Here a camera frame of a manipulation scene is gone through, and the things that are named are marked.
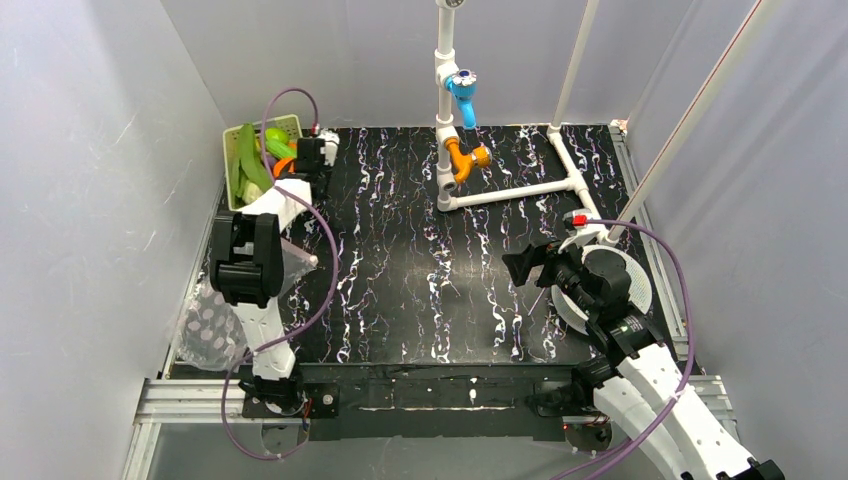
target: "marble surface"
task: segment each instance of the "marble surface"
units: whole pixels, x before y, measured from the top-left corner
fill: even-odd
[[[549,295],[528,315],[540,290],[530,283],[515,288],[500,260],[531,238],[561,238],[562,215],[579,205],[574,194],[442,213],[435,207],[433,129],[339,134],[328,195],[317,206],[339,245],[340,278],[329,312],[293,342],[299,362],[572,364],[591,357],[585,337],[550,322]],[[495,161],[472,172],[458,195],[565,177],[544,127],[481,127],[460,135],[464,148],[482,143]],[[609,130],[565,126],[563,136],[602,216],[614,217],[627,195]],[[280,299],[283,320],[299,324],[326,295],[330,248],[305,215],[286,235],[321,259],[317,271]],[[625,235],[620,245],[647,270],[638,236]],[[659,310],[654,304],[649,315]]]

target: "orange faucet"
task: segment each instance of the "orange faucet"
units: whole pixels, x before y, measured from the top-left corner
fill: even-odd
[[[468,176],[471,175],[471,167],[485,168],[492,161],[492,152],[483,145],[471,150],[470,154],[463,154],[459,150],[459,139],[457,137],[450,137],[445,140],[445,148],[450,152],[451,163],[457,170],[453,176],[456,183],[465,183],[468,180]]]

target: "blue faucet handle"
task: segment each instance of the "blue faucet handle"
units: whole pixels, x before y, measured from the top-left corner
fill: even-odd
[[[477,75],[471,70],[460,70],[445,80],[445,89],[456,99],[456,105],[462,113],[462,123],[466,129],[477,126],[471,97],[477,91]]]

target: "gray floor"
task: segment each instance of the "gray floor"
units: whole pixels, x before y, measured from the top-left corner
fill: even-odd
[[[235,428],[247,446],[263,451],[259,426]],[[283,449],[294,446],[294,434],[288,429],[280,436]],[[275,449],[276,445],[267,447]],[[582,454],[572,455],[566,443],[523,438],[395,437],[312,442],[283,463],[262,462],[233,448],[220,425],[167,424],[162,426],[148,479],[532,480],[549,479],[587,459]],[[638,450],[604,478],[661,480]]]

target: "green basket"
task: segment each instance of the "green basket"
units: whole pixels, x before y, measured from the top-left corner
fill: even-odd
[[[259,133],[259,128],[262,126],[262,122],[253,122],[253,131],[255,133]],[[283,115],[282,117],[274,117],[268,119],[269,127],[277,127],[280,130],[289,134],[289,141],[296,142],[298,138],[301,137],[300,134],[300,120],[298,120],[297,115]],[[227,207],[230,210],[238,210],[243,207],[244,204],[241,203],[239,199],[236,199],[236,204],[233,204],[233,195],[232,189],[233,185],[230,184],[230,165],[232,162],[238,161],[238,150],[236,145],[238,145],[238,135],[239,130],[241,130],[241,125],[233,128],[228,128],[224,130],[223,140],[224,140],[224,178],[227,180]]]

